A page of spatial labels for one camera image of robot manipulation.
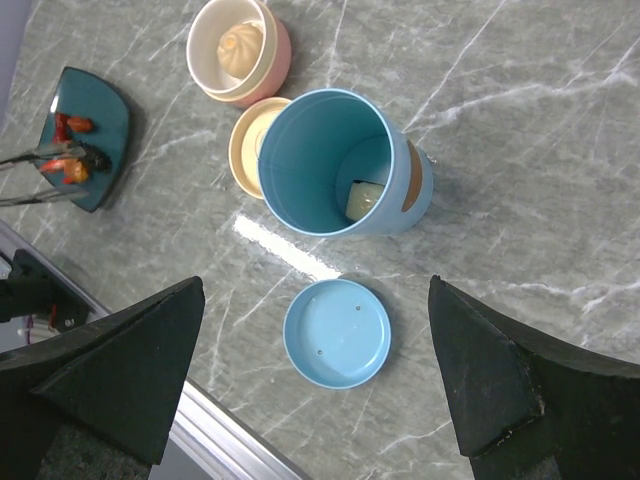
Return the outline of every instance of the blue round lid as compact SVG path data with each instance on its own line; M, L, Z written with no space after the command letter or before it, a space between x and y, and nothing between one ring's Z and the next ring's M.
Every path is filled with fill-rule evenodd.
M380 370L391 346L391 325L370 290L350 280L326 280L296 296L283 336L298 372L322 387L343 389Z

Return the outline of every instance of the blue cylindrical container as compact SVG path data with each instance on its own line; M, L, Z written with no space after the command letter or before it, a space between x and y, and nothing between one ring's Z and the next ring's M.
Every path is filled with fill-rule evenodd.
M258 173L274 215L318 237L402 232L424 215L433 193L427 155L371 102L339 89L309 92L276 117ZM345 214L354 182L384 185L356 222Z

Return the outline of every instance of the dark teal dish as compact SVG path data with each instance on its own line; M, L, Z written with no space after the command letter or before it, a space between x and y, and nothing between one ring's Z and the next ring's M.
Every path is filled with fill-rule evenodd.
M129 107L120 94L101 78L77 68L65 67L44 122L40 145L53 140L55 112L89 117L95 126L94 130L90 133L70 132L73 139L95 145L111 160L108 173L93 172L86 182L79 184L89 194L71 200L83 210L94 212L102 205L122 171L129 142ZM43 163L34 162L36 168ZM53 186L63 185L62 172L43 176Z

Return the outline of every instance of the gray marble surface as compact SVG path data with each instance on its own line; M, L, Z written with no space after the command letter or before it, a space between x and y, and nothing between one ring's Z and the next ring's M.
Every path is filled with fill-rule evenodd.
M380 105L437 159L423 220L393 238L294 234L235 185L240 111L184 58L203 0L39 0L0 153L33 145L66 64L136 102L137 153L108 208L1 218L111 309L189 275L207 292L190 375L318 479L469 479L427 314L440 274L494 308L640 362L640 4L635 0L271 0L291 32L281 95L327 85ZM3 195L44 187L28 167ZM310 282L372 286L394 343L370 383L333 392L289 364L285 310Z

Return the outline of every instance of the pink container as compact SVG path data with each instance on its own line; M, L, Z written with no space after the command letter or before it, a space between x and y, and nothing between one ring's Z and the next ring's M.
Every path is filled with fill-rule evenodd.
M220 67L220 35L236 24L250 23L263 33L256 65L246 78L229 76ZM291 65L291 40L282 22L258 0L211 0L197 15L187 40L189 72L215 100L246 108L275 95Z

